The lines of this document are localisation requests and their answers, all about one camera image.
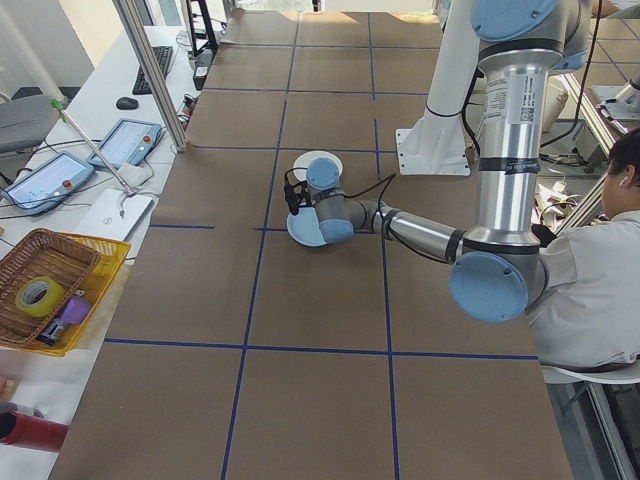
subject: white shirt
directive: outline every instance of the white shirt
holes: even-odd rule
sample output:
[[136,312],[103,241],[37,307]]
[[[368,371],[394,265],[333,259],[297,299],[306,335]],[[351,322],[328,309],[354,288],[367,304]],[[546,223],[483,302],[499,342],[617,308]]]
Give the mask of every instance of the white shirt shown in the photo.
[[548,290],[531,308],[540,362],[632,363],[640,353],[640,211],[563,232],[540,251]]

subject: keyboard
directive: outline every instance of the keyboard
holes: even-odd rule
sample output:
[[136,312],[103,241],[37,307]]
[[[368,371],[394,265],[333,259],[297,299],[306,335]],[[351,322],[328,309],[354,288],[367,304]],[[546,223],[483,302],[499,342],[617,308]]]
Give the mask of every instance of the keyboard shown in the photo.
[[[169,73],[169,68],[171,67],[171,57],[173,56],[173,47],[171,46],[160,46],[160,47],[152,47],[153,53],[156,56],[156,60],[158,60],[158,65],[160,65],[160,71],[166,77]],[[147,82],[146,78],[144,78],[144,72],[142,71],[142,67],[138,68],[138,76],[136,77],[136,83],[133,85],[133,91],[131,92],[133,95],[148,95],[151,93],[151,87]]]

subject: green clamp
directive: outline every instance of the green clamp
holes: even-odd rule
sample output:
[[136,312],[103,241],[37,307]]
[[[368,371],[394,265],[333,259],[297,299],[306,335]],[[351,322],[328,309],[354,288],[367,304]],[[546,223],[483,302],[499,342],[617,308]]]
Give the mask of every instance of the green clamp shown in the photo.
[[62,106],[62,104],[60,103],[60,101],[59,101],[59,100],[56,100],[55,98],[54,98],[54,99],[52,99],[52,100],[51,100],[51,106],[52,106],[53,108],[55,108],[55,109],[58,111],[58,115],[60,116],[60,119],[61,119],[63,122],[65,122],[65,123],[66,123],[66,122],[67,122],[67,117],[65,117],[65,115],[64,115],[64,112],[63,112],[64,107]]

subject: dark hair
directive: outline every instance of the dark hair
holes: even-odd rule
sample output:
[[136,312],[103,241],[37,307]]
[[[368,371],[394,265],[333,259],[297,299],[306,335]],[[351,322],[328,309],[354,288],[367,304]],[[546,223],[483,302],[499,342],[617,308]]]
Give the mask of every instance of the dark hair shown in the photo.
[[640,128],[625,133],[609,152],[609,173],[618,175],[627,165],[636,167],[634,182],[640,181]]

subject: tablet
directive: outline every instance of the tablet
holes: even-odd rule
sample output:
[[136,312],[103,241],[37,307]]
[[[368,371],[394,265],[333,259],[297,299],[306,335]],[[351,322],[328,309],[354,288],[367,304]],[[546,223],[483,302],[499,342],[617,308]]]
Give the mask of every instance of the tablet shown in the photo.
[[2,196],[29,215],[54,208],[94,172],[89,163],[62,152],[2,191]]
[[[158,143],[162,125],[121,118],[98,145],[98,149],[117,170],[125,163],[138,165]],[[104,167],[95,153],[88,159],[91,165]]]

